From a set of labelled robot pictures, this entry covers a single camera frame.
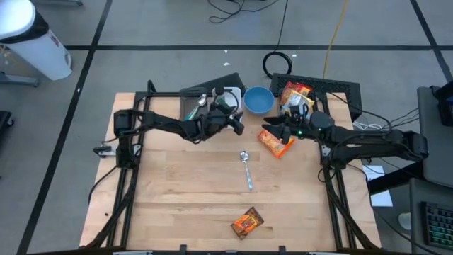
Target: gray floor tile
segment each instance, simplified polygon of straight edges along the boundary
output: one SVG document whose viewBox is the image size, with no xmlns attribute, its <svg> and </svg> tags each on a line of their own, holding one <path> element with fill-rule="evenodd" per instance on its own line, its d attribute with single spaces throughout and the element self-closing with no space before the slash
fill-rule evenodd
<svg viewBox="0 0 453 255">
<path fill-rule="evenodd" d="M 228 1 L 213 3 L 230 11 L 237 8 Z M 264 5 L 247 1 L 244 8 Z M 242 12 L 221 24 L 211 24 L 210 16 L 225 13 L 206 1 L 116 0 L 100 44 L 272 45 L 277 43 L 284 7 L 285 1 L 280 1 L 259 13 Z M 329 44 L 342 7 L 342 1 L 289 0 L 281 43 Z M 124 18 L 125 13 L 134 15 Z M 351 0 L 336 44 L 427 45 L 428 41 L 408 1 Z"/>
<path fill-rule="evenodd" d="M 2 141 L 0 154 L 0 247 L 15 254 L 40 189 L 61 130 L 86 52 L 71 52 L 70 77 L 49 81 L 42 77 L 38 88 L 0 84 L 0 109 L 12 111 L 16 124 Z M 6 73 L 36 75 L 19 66 Z"/>
<path fill-rule="evenodd" d="M 453 1 L 418 0 L 418 5 L 438 45 L 453 45 Z"/>
<path fill-rule="evenodd" d="M 328 45 L 344 1 L 290 1 L 282 41 Z M 428 45 L 409 1 L 348 2 L 335 45 Z"/>
<path fill-rule="evenodd" d="M 117 92 L 143 91 L 148 79 L 153 80 L 158 91 L 178 91 L 232 72 L 239 72 L 248 86 L 269 86 L 270 80 L 261 70 L 266 53 L 97 51 L 29 252 L 78 247 L 87 196 L 99 163 L 92 149 L 105 137 Z M 296 73 L 321 75 L 323 52 L 286 53 L 297 55 L 293 57 Z M 270 59 L 269 70 L 285 72 L 284 67 L 278 67 L 284 64 L 280 60 Z"/>
<path fill-rule="evenodd" d="M 34 1 L 50 29 L 65 45 L 90 45 L 105 6 L 105 0 L 84 1 L 83 6 L 55 1 Z"/>
<path fill-rule="evenodd" d="M 442 56 L 444 56 L 450 72 L 453 73 L 453 51 L 443 51 Z"/>
<path fill-rule="evenodd" d="M 359 82 L 363 110 L 388 120 L 417 108 L 419 86 L 446 82 L 433 52 L 332 51 L 326 78 Z M 365 116 L 371 123 L 384 123 Z M 399 128 L 419 130 L 417 121 Z"/>
</svg>

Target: blue bowl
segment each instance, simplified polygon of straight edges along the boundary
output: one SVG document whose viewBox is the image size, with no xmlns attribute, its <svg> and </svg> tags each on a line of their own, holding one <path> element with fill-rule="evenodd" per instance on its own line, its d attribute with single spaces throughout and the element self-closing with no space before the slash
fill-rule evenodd
<svg viewBox="0 0 453 255">
<path fill-rule="evenodd" d="M 252 87 L 243 95 L 247 110 L 255 114 L 264 114 L 274 106 L 274 94 L 263 87 Z"/>
</svg>

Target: wooden tabletop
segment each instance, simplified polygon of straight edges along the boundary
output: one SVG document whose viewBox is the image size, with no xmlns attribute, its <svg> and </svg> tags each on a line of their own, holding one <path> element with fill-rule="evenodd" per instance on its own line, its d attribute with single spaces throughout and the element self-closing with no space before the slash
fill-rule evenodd
<svg viewBox="0 0 453 255">
<path fill-rule="evenodd" d="M 133 93 L 118 93 L 112 113 L 131 108 L 133 99 Z M 336 125 L 352 128 L 348 106 L 333 96 L 328 101 Z M 179 118 L 179 98 L 151 98 L 150 109 Z M 269 115 L 277 115 L 277 106 Z M 179 250 L 180 244 L 187 244 L 192 251 L 277 251 L 285 245 L 288 251 L 335 251 L 326 187 L 316 177 L 321 168 L 318 145 L 297 140 L 281 159 L 275 158 L 257 139 L 263 117 L 245 111 L 242 136 L 223 130 L 197 145 L 160 130 L 147 132 L 127 248 Z M 110 119 L 106 138 L 112 137 Z M 250 154 L 252 191 L 239 159 L 242 150 Z M 362 167 L 358 160 L 351 164 Z M 114 157 L 101 159 L 96 179 L 114 165 Z M 111 215 L 119 172 L 93 193 L 81 245 L 89 243 Z M 348 167 L 343 176 L 352 217 L 380 246 L 363 173 Z M 230 224 L 252 206 L 265 222 L 239 240 Z M 122 223 L 120 219 L 116 244 Z"/>
</svg>

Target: metal spoon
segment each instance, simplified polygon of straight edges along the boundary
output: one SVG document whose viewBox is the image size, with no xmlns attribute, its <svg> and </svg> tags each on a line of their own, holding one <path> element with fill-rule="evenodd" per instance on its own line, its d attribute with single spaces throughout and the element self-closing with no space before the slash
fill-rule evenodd
<svg viewBox="0 0 453 255">
<path fill-rule="evenodd" d="M 252 178 L 250 177 L 250 172 L 248 171 L 248 165 L 247 165 L 248 153 L 246 151 L 241 152 L 241 161 L 246 165 L 248 189 L 251 191 L 251 190 L 253 190 L 253 186 L 252 186 Z"/>
<path fill-rule="evenodd" d="M 204 93 L 198 98 L 198 105 L 189 113 L 185 120 L 192 120 L 197 115 L 198 109 L 203 107 L 207 102 L 207 95 Z"/>
</svg>

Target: white paper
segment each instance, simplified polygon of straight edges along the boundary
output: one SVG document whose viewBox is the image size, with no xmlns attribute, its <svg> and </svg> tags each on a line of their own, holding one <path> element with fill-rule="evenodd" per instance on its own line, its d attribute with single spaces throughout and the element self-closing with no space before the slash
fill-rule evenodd
<svg viewBox="0 0 453 255">
<path fill-rule="evenodd" d="M 362 168 L 363 168 L 363 171 L 365 172 L 365 174 L 367 175 L 368 181 L 371 181 L 372 179 L 376 179 L 376 178 L 384 175 L 384 169 L 382 168 L 382 166 L 362 166 Z M 389 191 L 384 191 L 384 192 L 372 195 L 371 204 L 372 204 L 372 206 L 376 206 L 376 207 L 393 207 L 394 206 L 394 204 L 391 201 L 391 196 L 390 196 Z"/>
</svg>

